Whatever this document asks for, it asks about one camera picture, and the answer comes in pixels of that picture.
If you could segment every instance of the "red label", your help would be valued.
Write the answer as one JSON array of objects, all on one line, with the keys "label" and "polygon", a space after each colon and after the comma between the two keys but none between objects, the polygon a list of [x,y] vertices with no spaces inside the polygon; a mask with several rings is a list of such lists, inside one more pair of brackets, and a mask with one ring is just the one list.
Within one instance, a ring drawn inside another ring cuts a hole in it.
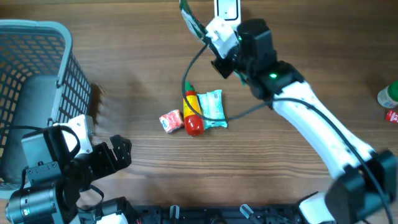
[{"label": "red label", "polygon": [[386,121],[390,121],[393,123],[398,123],[398,114],[393,110],[389,110],[386,115]]}]

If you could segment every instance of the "basket bottom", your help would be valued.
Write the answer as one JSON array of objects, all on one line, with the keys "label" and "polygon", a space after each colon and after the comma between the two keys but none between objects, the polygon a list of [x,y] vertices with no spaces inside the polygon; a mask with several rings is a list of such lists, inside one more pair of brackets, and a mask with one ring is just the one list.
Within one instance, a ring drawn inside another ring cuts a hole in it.
[{"label": "basket bottom", "polygon": [[[47,127],[55,99],[57,75],[37,75],[26,80],[17,102],[13,125]],[[0,177],[7,183],[20,184],[27,161],[22,148],[23,135],[33,130],[12,130],[0,163]]]}]

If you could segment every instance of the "red and white wrapper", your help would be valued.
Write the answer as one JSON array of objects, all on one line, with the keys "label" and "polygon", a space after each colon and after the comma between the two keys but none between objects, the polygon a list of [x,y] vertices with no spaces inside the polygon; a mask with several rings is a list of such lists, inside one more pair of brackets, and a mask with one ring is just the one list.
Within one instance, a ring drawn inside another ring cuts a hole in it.
[{"label": "red and white wrapper", "polygon": [[386,115],[386,121],[398,123],[398,114],[393,110],[389,110]]},{"label": "red and white wrapper", "polygon": [[168,114],[161,116],[159,120],[167,133],[171,133],[184,126],[180,110],[170,111]]}]

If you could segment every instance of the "yellow label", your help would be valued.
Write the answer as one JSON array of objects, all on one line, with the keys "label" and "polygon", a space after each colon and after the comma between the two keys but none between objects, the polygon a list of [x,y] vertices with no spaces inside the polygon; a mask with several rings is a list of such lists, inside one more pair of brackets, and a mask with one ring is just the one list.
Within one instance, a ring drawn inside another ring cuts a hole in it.
[{"label": "yellow label", "polygon": [[[192,108],[201,115],[201,110],[200,110],[197,96],[187,96],[187,100],[188,100],[189,104],[191,104]],[[184,100],[184,119],[187,116],[191,116],[194,114],[195,113],[188,107],[187,103]]]}]

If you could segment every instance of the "candy wrapper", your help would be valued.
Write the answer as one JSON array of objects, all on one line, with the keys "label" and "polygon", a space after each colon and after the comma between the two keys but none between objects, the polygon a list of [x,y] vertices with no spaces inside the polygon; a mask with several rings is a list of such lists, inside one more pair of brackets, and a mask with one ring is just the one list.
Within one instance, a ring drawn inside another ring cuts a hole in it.
[{"label": "candy wrapper", "polygon": [[386,115],[386,121],[398,123],[398,114],[393,110],[389,110]]},{"label": "candy wrapper", "polygon": [[170,111],[168,114],[161,116],[159,120],[167,133],[171,133],[184,126],[180,110]]},{"label": "candy wrapper", "polygon": [[[222,90],[215,90],[206,94],[198,94],[203,115],[212,119],[225,119],[223,102],[221,101]],[[207,121],[204,120],[205,129],[214,127],[228,127],[226,121]]]}]

